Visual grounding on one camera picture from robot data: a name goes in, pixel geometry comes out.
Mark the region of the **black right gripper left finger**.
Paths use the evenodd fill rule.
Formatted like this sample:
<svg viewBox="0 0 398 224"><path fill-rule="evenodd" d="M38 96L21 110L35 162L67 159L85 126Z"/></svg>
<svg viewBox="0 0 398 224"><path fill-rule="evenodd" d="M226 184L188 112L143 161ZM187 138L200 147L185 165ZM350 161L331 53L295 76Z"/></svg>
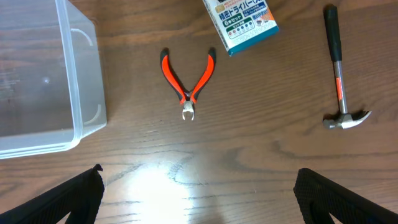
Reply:
<svg viewBox="0 0 398 224"><path fill-rule="evenodd" d="M1 214L1 223L94 223L104 194L100 164Z"/></svg>

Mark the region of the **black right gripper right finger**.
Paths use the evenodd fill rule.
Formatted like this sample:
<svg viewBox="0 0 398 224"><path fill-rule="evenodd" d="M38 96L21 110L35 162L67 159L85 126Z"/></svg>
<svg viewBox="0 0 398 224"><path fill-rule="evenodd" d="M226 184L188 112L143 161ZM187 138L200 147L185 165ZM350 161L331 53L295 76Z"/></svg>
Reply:
<svg viewBox="0 0 398 224"><path fill-rule="evenodd" d="M303 168L298 171L294 194L305 223L397 223L397 214Z"/></svg>

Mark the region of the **black handled claw hammer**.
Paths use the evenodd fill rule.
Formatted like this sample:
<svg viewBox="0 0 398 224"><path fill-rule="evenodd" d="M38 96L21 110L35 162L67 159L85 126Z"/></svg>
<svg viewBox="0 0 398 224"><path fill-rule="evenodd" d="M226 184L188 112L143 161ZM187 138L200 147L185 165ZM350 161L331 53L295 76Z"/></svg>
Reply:
<svg viewBox="0 0 398 224"><path fill-rule="evenodd" d="M333 62L336 92L338 98L339 115L335 119L323 119L323 125L327 129L349 129L361 124L372 113L372 111L361 110L357 113L349 113L346 102L345 84L343 80L342 48L340 38L340 27L338 21L338 8L328 4L323 9L326 37Z"/></svg>

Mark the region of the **red black handled pliers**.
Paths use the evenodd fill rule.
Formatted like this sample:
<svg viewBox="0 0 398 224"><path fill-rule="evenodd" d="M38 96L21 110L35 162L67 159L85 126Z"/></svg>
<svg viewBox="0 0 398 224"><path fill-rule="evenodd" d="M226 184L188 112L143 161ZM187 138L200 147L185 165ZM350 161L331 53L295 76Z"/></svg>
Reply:
<svg viewBox="0 0 398 224"><path fill-rule="evenodd" d="M183 106L182 119L185 121L185 114L190 113L191 120L193 121L195 118L195 104L198 101L198 96L202 89L204 89L206 84L209 82L213 72L215 71L216 49L209 49L206 69L192 91L186 90L183 84L180 82L179 77L175 74L170 64L170 54L168 48L164 48L160 53L160 67L165 79L176 92L179 103Z"/></svg>

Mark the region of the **white teal screwdriver set box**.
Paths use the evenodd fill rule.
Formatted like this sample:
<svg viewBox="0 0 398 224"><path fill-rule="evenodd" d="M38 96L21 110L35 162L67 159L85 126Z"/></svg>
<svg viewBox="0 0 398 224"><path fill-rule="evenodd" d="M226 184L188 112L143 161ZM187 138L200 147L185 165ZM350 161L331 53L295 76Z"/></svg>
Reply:
<svg viewBox="0 0 398 224"><path fill-rule="evenodd" d="M203 3L230 56L279 31L266 0L203 0Z"/></svg>

